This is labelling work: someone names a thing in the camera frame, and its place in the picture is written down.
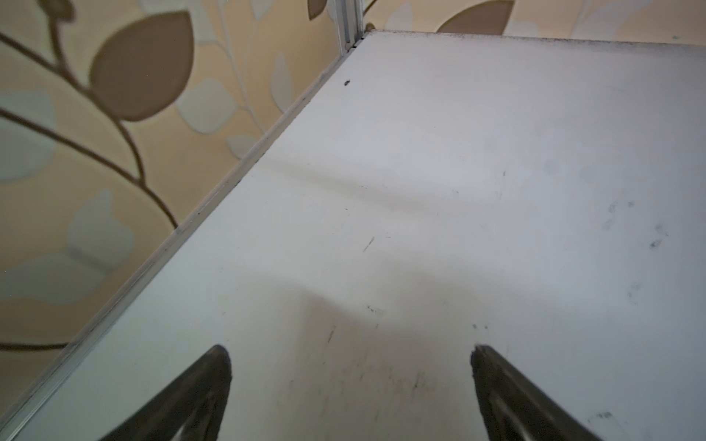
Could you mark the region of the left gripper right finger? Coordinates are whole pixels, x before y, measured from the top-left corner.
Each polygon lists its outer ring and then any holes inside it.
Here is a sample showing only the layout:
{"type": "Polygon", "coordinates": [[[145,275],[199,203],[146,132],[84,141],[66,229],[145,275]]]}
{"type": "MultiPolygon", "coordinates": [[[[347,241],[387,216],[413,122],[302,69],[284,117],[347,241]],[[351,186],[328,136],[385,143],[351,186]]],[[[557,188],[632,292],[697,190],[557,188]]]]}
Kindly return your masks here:
{"type": "Polygon", "coordinates": [[[599,441],[490,345],[476,345],[470,365],[491,441],[599,441]]]}

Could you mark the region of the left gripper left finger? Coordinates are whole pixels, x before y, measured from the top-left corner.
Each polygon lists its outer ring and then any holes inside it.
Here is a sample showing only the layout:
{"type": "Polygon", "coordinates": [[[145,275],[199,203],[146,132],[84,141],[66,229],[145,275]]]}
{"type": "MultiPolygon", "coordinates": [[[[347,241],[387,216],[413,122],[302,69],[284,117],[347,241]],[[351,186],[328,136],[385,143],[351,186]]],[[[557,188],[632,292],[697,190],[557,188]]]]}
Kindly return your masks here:
{"type": "Polygon", "coordinates": [[[104,440],[216,440],[228,403],[232,364],[215,345],[104,440]]]}

